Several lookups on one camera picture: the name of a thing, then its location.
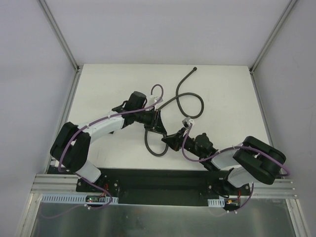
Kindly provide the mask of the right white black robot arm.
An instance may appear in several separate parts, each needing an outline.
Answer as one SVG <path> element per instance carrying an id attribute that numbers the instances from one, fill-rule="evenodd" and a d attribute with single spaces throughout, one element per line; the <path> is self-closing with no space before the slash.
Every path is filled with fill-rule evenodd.
<path id="1" fill-rule="evenodd" d="M 200 163 L 208 171 L 229 168 L 220 180 L 220 186 L 228 195 L 255 181 L 271 185 L 282 175 L 281 170 L 284 170 L 284 176 L 289 175 L 284 165 L 285 155 L 253 136 L 246 137 L 239 145 L 217 150 L 206 133 L 191 138 L 190 131 L 190 127 L 183 127 L 177 133 L 163 137 L 162 142 L 174 151 L 181 151 L 185 159 Z"/>

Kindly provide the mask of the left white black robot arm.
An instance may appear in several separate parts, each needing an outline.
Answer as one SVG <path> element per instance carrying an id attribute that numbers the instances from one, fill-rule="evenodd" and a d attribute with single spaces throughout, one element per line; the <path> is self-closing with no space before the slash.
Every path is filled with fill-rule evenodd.
<path id="1" fill-rule="evenodd" d="M 127 101 L 114 107 L 102 118 L 81 125 L 65 123 L 50 149 L 51 156 L 59 161 L 58 171 L 74 173 L 85 179 L 93 192 L 101 191 L 105 181 L 101 178 L 100 169 L 87 158 L 90 145 L 134 122 L 143 124 L 146 131 L 166 136 L 160 111 L 156 109 L 161 99 L 149 104 L 145 94 L 135 91 Z"/>

